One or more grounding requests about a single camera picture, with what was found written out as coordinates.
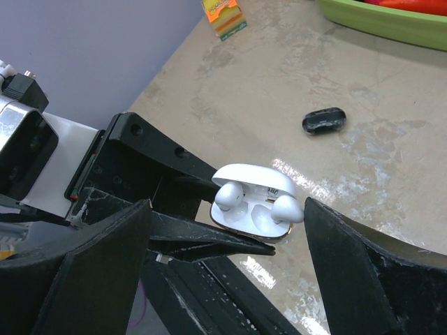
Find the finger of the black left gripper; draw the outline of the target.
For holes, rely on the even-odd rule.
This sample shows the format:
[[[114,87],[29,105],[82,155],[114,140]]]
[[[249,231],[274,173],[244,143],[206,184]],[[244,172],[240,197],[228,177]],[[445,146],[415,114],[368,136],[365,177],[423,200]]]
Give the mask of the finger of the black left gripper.
[[[257,239],[156,211],[151,215],[148,249],[182,262],[200,262],[236,254],[275,255],[275,247]]]
[[[138,114],[116,114],[80,164],[82,221],[95,223],[141,199],[159,213],[193,219],[217,193],[215,172]]]

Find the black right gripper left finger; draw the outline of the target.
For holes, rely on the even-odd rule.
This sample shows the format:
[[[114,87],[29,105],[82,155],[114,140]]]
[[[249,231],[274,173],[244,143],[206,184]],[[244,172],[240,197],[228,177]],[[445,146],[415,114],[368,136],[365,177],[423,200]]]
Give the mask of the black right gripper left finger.
[[[141,200],[1,261],[2,334],[125,334],[149,240]]]

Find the white earbud charging case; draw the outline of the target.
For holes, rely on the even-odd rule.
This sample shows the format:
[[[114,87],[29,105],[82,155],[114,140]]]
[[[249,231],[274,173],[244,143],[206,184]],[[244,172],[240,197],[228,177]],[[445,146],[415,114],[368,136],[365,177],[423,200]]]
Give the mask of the white earbud charging case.
[[[290,195],[298,201],[295,184],[286,174],[269,167],[233,163],[221,167],[212,176],[218,191],[229,181],[241,183],[244,197],[240,205],[230,211],[220,210],[213,200],[210,218],[218,226],[274,242],[285,239],[292,232],[293,226],[299,224],[275,223],[270,215],[272,205],[279,196]]]

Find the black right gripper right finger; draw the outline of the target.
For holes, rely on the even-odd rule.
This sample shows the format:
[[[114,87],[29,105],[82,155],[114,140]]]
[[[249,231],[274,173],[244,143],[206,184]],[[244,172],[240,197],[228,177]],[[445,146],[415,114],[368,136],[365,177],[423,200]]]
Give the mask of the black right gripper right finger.
[[[331,334],[445,334],[446,256],[305,200],[305,232]]]

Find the white earbud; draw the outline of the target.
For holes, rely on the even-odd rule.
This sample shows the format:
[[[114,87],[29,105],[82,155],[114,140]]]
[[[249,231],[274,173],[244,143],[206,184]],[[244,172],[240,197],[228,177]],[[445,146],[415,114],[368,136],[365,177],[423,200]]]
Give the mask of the white earbud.
[[[270,215],[275,223],[301,223],[304,212],[298,201],[290,195],[279,196],[273,203]]]
[[[214,202],[222,211],[230,211],[242,202],[244,191],[241,183],[229,181],[216,194]]]

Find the black earbud charging case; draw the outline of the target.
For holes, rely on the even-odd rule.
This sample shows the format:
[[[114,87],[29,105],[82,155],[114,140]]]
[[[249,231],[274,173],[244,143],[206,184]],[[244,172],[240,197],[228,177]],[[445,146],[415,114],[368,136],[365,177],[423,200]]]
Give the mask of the black earbud charging case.
[[[329,107],[306,114],[302,120],[302,128],[309,135],[339,132],[346,120],[345,111],[338,107]]]

